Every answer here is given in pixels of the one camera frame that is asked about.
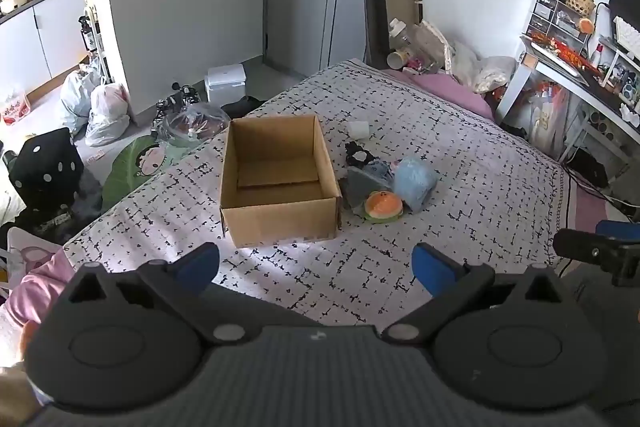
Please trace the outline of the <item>hamburger plush toy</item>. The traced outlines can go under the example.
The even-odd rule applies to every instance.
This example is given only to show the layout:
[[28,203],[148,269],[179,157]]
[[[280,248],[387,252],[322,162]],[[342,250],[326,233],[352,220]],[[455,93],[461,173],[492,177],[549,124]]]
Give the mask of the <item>hamburger plush toy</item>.
[[388,222],[404,213],[404,202],[395,193],[372,192],[363,205],[364,217],[373,222]]

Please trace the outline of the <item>brown cardboard box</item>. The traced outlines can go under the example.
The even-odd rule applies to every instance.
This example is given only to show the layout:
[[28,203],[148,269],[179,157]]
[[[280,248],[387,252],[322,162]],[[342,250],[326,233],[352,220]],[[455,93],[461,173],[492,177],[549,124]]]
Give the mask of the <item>brown cardboard box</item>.
[[244,117],[228,128],[220,179],[236,247],[333,239],[342,193],[316,115]]

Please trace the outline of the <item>grey blue patterned pouch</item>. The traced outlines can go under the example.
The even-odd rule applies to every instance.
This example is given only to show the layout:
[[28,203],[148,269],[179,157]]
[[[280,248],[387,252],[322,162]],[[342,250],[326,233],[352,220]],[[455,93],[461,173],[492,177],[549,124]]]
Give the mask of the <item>grey blue patterned pouch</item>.
[[375,191],[389,192],[394,183],[390,165],[375,159],[363,168],[348,167],[345,176],[338,181],[345,202],[353,212],[361,210],[368,196]]

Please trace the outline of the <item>black lace white item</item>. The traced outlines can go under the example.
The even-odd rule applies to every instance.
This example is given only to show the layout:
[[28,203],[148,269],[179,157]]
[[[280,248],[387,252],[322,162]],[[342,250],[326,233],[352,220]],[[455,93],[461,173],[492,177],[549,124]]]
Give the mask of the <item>black lace white item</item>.
[[375,160],[375,157],[355,141],[345,144],[346,162],[350,167],[363,168]]

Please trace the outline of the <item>white foam cube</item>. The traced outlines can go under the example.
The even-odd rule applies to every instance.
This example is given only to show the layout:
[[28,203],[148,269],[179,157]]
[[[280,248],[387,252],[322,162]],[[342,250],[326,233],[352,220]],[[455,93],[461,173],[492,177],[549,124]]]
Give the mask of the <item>white foam cube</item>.
[[370,136],[370,126],[365,120],[349,121],[346,128],[352,140],[367,140]]

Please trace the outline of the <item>green cartoon leaf mat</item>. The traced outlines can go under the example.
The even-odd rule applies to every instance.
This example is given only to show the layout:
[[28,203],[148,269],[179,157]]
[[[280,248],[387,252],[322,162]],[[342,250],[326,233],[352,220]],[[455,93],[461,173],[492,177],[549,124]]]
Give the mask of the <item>green cartoon leaf mat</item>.
[[102,191],[102,211],[111,209],[124,197],[157,173],[177,164],[198,142],[168,142],[143,135],[124,147],[113,161]]

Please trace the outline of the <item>clear plastic bag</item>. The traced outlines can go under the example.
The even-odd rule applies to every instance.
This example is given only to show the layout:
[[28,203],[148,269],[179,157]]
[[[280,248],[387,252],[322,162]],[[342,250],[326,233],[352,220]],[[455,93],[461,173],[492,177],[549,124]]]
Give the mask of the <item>clear plastic bag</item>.
[[166,140],[173,146],[191,148],[200,145],[228,128],[230,118],[215,104],[188,104],[175,115],[165,118]]

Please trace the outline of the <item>pink cartoon cushion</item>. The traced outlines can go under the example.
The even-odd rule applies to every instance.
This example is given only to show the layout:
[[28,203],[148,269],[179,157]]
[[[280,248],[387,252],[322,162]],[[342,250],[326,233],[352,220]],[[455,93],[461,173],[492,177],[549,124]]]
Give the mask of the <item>pink cartoon cushion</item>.
[[15,334],[40,325],[75,271],[63,247],[20,228],[8,231],[9,296],[1,306],[2,320]]

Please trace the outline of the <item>white desk shelf unit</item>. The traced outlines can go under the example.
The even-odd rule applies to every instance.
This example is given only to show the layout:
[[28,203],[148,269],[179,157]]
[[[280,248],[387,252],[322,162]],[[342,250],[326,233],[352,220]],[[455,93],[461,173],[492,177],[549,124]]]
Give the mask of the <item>white desk shelf unit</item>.
[[620,108],[625,101],[608,92],[602,75],[583,55],[588,36],[581,34],[579,23],[584,18],[559,0],[533,0],[525,31],[521,34],[523,51],[516,69],[496,109],[496,121],[503,122],[518,101],[529,78],[539,76],[575,95],[634,141],[639,141],[639,128],[623,118]]

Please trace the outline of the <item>white plastic trash bag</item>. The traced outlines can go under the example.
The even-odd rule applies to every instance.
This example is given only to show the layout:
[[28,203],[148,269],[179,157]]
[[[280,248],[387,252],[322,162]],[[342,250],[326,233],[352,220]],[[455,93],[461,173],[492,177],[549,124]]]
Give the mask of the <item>white plastic trash bag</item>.
[[128,102],[122,87],[101,84],[91,93],[91,109],[85,133],[88,146],[98,147],[117,141],[128,129]]

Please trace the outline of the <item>black dice cushion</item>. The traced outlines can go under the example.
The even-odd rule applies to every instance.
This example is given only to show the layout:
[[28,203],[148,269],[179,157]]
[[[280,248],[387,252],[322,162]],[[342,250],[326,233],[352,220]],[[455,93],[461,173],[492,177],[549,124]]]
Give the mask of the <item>black dice cushion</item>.
[[73,204],[84,164],[63,127],[28,139],[10,160],[8,173],[27,208],[49,213]]

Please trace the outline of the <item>pink pillow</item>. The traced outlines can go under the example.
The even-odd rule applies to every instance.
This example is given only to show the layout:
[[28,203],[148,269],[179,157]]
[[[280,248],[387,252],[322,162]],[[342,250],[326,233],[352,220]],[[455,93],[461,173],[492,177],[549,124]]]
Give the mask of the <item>pink pillow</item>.
[[438,96],[489,121],[495,121],[494,113],[485,99],[480,94],[462,86],[451,75],[440,72],[438,74],[407,75],[404,72],[391,69],[385,69],[384,72],[410,87]]

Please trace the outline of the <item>white small bin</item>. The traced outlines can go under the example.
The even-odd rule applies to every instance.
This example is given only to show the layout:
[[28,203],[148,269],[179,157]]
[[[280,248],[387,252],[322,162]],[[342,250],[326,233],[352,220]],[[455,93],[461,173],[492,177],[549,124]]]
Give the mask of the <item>white small bin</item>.
[[245,95],[245,81],[242,64],[212,67],[204,80],[207,100],[218,106],[240,101]]

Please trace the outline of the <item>paper cup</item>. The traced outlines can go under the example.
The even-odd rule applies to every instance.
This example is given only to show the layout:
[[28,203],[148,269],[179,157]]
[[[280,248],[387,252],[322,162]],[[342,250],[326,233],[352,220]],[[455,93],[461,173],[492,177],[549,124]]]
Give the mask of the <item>paper cup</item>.
[[411,50],[405,48],[390,52],[386,57],[386,63],[390,69],[401,70],[409,64],[411,59]]

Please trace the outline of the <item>clear plastic bottle white cap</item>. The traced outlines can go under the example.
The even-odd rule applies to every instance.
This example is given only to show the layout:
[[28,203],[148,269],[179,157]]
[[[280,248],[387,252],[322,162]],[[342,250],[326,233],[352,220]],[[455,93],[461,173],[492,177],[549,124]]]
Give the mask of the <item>clear plastic bottle white cap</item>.
[[412,40],[409,28],[405,22],[393,18],[388,25],[388,33],[390,34],[390,45],[394,51],[413,51]]

